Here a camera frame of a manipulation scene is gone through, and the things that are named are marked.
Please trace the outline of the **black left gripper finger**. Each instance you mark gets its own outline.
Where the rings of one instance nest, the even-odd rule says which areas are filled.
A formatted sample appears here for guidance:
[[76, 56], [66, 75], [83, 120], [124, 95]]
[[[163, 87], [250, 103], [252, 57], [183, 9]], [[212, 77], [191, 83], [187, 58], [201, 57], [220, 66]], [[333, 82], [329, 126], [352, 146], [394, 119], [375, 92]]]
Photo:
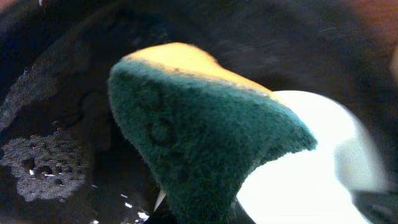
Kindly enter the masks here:
[[397, 224], [397, 189], [387, 192], [354, 190], [353, 204], [373, 224]]

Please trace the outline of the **mint green plate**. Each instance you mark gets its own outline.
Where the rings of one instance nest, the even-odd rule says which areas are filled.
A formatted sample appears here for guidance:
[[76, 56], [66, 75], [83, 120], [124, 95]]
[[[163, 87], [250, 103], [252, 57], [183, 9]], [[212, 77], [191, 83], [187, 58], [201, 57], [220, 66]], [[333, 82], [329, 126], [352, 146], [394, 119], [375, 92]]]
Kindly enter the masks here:
[[304, 150], [258, 167], [238, 201], [255, 223], [366, 223], [353, 199], [389, 190], [381, 155], [362, 122], [345, 106], [306, 91], [278, 91], [317, 139]]

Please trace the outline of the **green yellow sponge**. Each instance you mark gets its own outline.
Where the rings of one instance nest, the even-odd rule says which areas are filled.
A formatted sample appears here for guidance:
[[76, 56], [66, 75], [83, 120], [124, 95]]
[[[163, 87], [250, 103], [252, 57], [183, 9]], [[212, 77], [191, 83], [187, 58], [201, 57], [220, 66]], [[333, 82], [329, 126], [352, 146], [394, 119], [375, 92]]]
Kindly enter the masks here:
[[178, 223], [228, 223], [256, 168], [317, 146], [272, 91], [190, 44], [124, 56], [110, 71], [108, 96]]

